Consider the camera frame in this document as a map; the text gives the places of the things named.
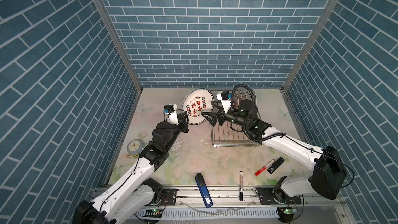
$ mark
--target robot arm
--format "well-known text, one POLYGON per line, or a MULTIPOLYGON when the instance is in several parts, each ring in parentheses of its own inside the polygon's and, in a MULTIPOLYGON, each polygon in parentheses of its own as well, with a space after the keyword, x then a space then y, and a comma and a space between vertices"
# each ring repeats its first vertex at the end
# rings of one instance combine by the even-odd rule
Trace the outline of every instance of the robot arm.
POLYGON ((345 178, 346 171, 339 156, 333 147, 312 146, 285 133, 260 120, 257 117, 258 108, 255 106, 256 96, 246 85, 238 85, 232 93, 227 90, 217 94, 217 101, 211 104, 217 112, 202 112, 202 115, 215 126, 224 122, 242 126, 249 139, 266 146, 275 148, 305 165, 310 172, 304 175, 288 178, 282 177, 274 188, 275 196, 279 202, 286 202, 288 197, 299 194, 318 193, 328 199, 335 199, 345 178), (251 92, 251 99, 239 102, 237 109, 233 106, 233 96, 238 87, 244 87, 251 92))
POLYGON ((150 176, 168 157, 168 151, 181 132, 188 132, 187 113, 177 114, 177 105, 164 106, 167 119, 152 131, 152 140, 135 164, 106 192, 90 203, 82 201, 75 209, 73 224, 123 223, 132 213, 147 204, 157 205, 162 185, 150 176))

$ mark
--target blue usb drive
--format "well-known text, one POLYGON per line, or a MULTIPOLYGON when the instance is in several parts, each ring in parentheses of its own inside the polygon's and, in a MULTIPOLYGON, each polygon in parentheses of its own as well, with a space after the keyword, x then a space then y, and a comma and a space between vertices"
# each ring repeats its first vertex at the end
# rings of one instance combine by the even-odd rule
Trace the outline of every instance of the blue usb drive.
POLYGON ((205 180, 201 173, 197 173, 195 177, 196 184, 199 187, 199 191, 202 195, 203 201, 205 202, 206 208, 213 206, 213 201, 211 200, 209 190, 207 189, 205 180))

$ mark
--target mounting plate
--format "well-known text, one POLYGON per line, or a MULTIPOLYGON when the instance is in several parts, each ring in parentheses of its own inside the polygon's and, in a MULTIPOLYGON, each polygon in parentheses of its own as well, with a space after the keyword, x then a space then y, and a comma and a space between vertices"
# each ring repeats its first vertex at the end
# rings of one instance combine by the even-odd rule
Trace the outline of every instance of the mounting plate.
MULTIPOLYGON (((257 192, 259 193, 258 199, 260 200, 261 205, 279 204, 279 202, 275 200, 275 197, 272 193, 273 188, 256 188, 256 189, 257 192)), ((295 196, 290 198, 290 204, 294 205, 295 203, 296 205, 301 204, 301 197, 295 196)))

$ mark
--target cable tray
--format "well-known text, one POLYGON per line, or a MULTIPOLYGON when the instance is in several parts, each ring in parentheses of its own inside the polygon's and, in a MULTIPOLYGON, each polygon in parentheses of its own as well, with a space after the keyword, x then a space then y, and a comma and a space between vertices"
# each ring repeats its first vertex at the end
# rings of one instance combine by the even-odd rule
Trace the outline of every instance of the cable tray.
MULTIPOLYGON (((275 207, 251 207, 249 209, 241 209, 237 211, 227 211, 230 208, 196 208, 200 211, 207 211, 213 214, 209 215, 201 212, 194 211, 190 208, 169 208, 163 212, 161 220, 208 220, 208 219, 223 219, 223 218, 279 218, 277 208, 275 207)), ((159 220, 156 217, 149 217, 145 208, 136 212, 136 215, 145 220, 159 220)))

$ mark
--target alarm clock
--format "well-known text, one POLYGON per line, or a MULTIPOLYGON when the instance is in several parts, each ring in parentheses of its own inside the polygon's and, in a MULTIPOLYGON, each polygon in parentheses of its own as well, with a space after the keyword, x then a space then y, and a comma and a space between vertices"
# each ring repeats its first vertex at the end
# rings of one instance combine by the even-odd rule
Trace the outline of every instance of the alarm clock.
POLYGON ((141 139, 134 139, 127 145, 128 158, 137 158, 139 153, 144 149, 144 143, 141 139))

